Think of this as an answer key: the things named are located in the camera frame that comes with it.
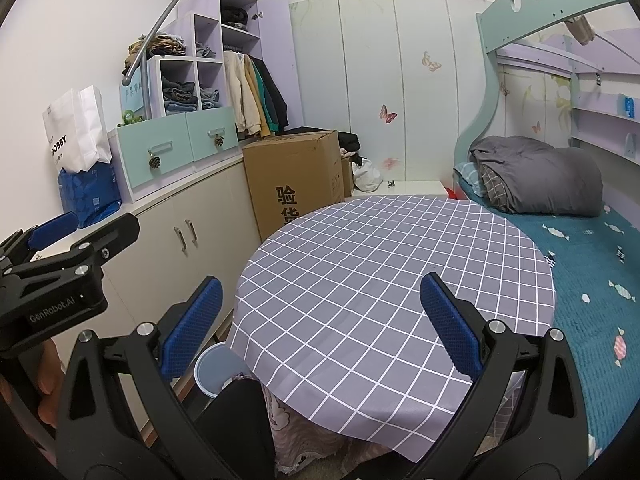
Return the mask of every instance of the black pants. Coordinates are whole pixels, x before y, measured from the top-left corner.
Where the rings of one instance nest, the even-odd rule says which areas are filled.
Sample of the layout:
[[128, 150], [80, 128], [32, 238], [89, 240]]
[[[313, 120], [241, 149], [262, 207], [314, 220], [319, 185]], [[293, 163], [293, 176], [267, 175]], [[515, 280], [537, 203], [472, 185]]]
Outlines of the black pants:
[[[273, 480], [275, 450], [260, 383], [231, 383], [197, 418], [196, 428], [242, 480]], [[388, 453], [358, 466], [346, 479], [399, 480], [415, 464]]]

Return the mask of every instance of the finger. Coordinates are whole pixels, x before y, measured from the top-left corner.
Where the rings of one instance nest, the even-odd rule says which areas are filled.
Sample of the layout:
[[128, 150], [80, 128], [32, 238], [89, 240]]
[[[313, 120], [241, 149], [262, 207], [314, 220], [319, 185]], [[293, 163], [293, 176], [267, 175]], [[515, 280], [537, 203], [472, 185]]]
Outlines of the finger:
[[4, 397], [4, 402], [9, 404], [11, 402], [11, 388], [9, 383], [4, 380], [4, 377], [0, 376], [0, 393]]
[[47, 339], [42, 344], [44, 350], [38, 370], [38, 386], [45, 395], [50, 395], [59, 384], [62, 384], [64, 373], [60, 367], [60, 357], [56, 344]]
[[62, 392], [62, 382], [60, 382], [48, 396], [44, 396], [38, 407], [40, 420], [54, 428], [58, 425], [58, 405], [60, 403], [60, 393]]

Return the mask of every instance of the drawer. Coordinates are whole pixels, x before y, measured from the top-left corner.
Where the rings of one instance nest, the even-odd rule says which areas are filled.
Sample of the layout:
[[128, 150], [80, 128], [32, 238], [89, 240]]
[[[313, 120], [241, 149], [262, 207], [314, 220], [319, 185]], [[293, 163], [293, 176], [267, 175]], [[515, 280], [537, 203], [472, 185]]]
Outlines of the drawer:
[[[193, 162], [186, 114], [171, 115], [118, 128], [121, 157], [131, 188]], [[149, 166], [149, 152], [160, 167]]]
[[[231, 107], [190, 112], [187, 114], [187, 128], [193, 160], [201, 160], [238, 145], [236, 118]], [[222, 141], [220, 146], [216, 146], [216, 138]]]

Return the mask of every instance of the gray comforter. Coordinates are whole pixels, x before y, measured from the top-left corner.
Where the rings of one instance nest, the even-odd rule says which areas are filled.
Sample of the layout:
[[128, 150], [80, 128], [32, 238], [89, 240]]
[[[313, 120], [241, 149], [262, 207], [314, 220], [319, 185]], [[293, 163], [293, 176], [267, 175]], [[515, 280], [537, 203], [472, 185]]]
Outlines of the gray comforter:
[[485, 137], [470, 149], [492, 205], [509, 213], [598, 216], [602, 176], [580, 148], [529, 137]]

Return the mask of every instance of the teal bedspread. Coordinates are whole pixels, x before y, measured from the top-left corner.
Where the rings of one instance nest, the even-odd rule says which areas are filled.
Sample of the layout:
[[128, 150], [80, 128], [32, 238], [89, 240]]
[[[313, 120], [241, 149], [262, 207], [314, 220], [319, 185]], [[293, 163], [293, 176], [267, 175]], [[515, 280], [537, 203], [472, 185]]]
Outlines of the teal bedspread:
[[597, 218], [501, 213], [465, 184], [553, 265], [555, 325], [574, 354], [597, 458], [640, 397], [640, 232], [607, 205]]

